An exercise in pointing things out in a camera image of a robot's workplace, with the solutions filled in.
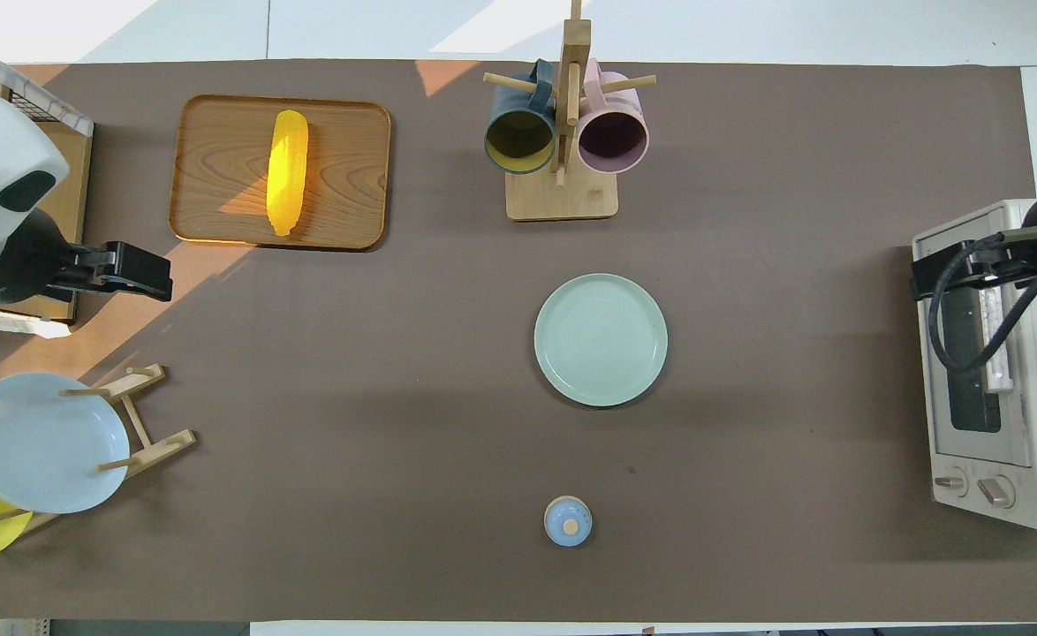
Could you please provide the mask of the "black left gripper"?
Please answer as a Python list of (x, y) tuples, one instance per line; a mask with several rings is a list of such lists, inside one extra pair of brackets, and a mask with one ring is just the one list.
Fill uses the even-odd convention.
[(64, 264), (47, 284), (51, 292), (127, 292), (131, 287), (155, 300), (171, 301), (170, 261), (122, 241), (101, 246), (67, 243)]

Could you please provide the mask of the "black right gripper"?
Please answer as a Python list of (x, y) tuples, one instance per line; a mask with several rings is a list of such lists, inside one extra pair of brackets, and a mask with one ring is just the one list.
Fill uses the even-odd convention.
[[(1006, 284), (1025, 286), (1037, 277), (1037, 264), (1031, 240), (996, 242), (979, 246), (960, 262), (956, 289), (990, 289)], [(910, 264), (910, 291), (914, 301), (934, 295), (943, 271), (965, 249), (965, 242), (953, 243)]]

